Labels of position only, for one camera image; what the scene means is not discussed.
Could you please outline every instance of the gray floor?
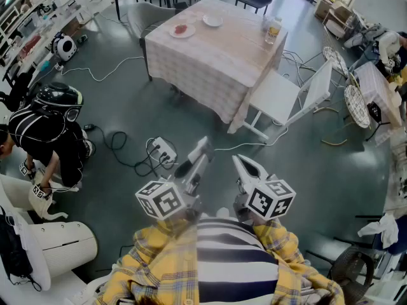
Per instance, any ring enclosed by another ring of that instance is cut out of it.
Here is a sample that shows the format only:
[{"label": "gray floor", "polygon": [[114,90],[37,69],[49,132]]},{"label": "gray floor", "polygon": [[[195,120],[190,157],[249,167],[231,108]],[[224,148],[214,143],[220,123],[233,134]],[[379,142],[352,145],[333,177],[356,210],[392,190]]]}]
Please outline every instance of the gray floor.
[{"label": "gray floor", "polygon": [[[135,0],[120,0],[121,14],[124,15],[133,3]],[[304,60],[321,51],[322,24],[314,17],[313,8],[304,0],[274,0],[268,9],[269,14],[282,17],[284,27],[289,30],[286,49],[295,51]],[[103,15],[116,20],[114,6]],[[96,78],[101,78],[124,58],[142,55],[127,26],[100,15],[77,36],[80,34],[87,34],[89,40],[69,61],[69,69],[89,67]],[[352,57],[343,50],[341,54],[350,66]],[[322,63],[323,59],[319,57],[312,66],[318,68]],[[286,60],[281,62],[279,72],[289,73],[291,80],[296,82],[296,68]],[[309,75],[307,71],[302,73],[304,78]],[[127,145],[120,152],[120,158],[127,162],[143,159],[146,140],[158,135],[176,145],[180,159],[184,159],[205,135],[217,148],[258,141],[245,128],[228,135],[228,126],[210,109],[188,97],[178,97],[161,79],[150,83],[142,60],[125,62],[101,83],[95,82],[85,71],[71,72],[63,77],[53,72],[43,82],[51,79],[68,83],[84,95],[85,106],[78,120],[81,125],[94,123],[109,136],[118,130],[127,132]],[[343,91],[338,90],[333,100],[341,98]],[[218,152],[200,187],[206,212],[214,214],[220,207],[232,209],[238,190],[231,156],[241,153],[285,179],[297,192],[295,202],[282,222],[297,234],[302,251],[312,243],[314,233],[355,238],[355,232],[365,223],[356,221],[354,216],[380,214],[383,210],[390,151],[388,143],[377,148],[372,143],[364,143],[368,132],[356,127],[341,134],[341,137],[349,137],[348,144],[343,147],[321,144],[323,135],[343,124],[345,114],[308,114],[290,126],[288,134],[273,147],[244,146],[233,152]],[[154,177],[140,178],[131,168],[121,166],[105,148],[99,132],[92,132],[90,138],[97,144],[97,154],[86,164],[83,189],[78,193],[55,195],[58,203],[52,211],[67,212],[69,220],[84,222],[95,233],[99,254],[80,271],[88,278],[96,278],[107,273],[96,271],[110,268],[122,245],[131,244],[133,233],[151,222],[134,193]],[[24,154],[15,151],[11,159],[3,163],[2,171],[20,177],[18,164],[22,160]]]}]

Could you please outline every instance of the striped shirt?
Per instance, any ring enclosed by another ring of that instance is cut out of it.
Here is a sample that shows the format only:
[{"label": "striped shirt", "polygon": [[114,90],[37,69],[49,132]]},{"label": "striped shirt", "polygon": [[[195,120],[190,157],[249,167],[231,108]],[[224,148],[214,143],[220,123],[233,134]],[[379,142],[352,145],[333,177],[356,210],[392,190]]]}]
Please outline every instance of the striped shirt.
[{"label": "striped shirt", "polygon": [[200,304],[272,303],[279,264],[251,226],[228,219],[201,219],[197,254]]}]

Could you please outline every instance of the person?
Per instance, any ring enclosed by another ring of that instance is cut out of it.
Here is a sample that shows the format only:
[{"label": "person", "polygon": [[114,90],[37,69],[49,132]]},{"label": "person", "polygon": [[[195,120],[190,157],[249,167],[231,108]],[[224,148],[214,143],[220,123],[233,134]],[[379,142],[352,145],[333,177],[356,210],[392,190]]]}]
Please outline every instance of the person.
[{"label": "person", "polygon": [[340,286],[307,265],[278,219],[252,213],[249,226],[219,211],[197,224],[171,217],[136,232],[93,305],[345,304]]},{"label": "person", "polygon": [[20,8],[21,14],[26,13],[29,10],[30,10],[30,6],[25,2],[25,0],[21,0],[21,8]]},{"label": "person", "polygon": [[[83,103],[80,92],[52,83],[40,89],[36,98],[38,103],[13,113],[8,125],[0,125],[0,159],[9,156],[14,146],[21,147],[27,153],[25,166],[29,171],[35,169],[34,159],[46,167],[40,188],[49,194],[50,179],[58,165],[66,187],[73,187],[82,179],[83,161],[91,155],[92,145],[75,122]],[[54,109],[46,108],[43,101],[47,98]]]},{"label": "person", "polygon": [[[407,64],[407,59],[404,57],[407,51],[405,36],[404,33],[392,31],[384,33],[377,41],[368,45],[360,59],[350,67],[349,72],[354,72],[367,62],[373,62],[385,77],[392,72],[398,73]],[[393,69],[390,59],[397,56],[400,57],[399,65]]]}]

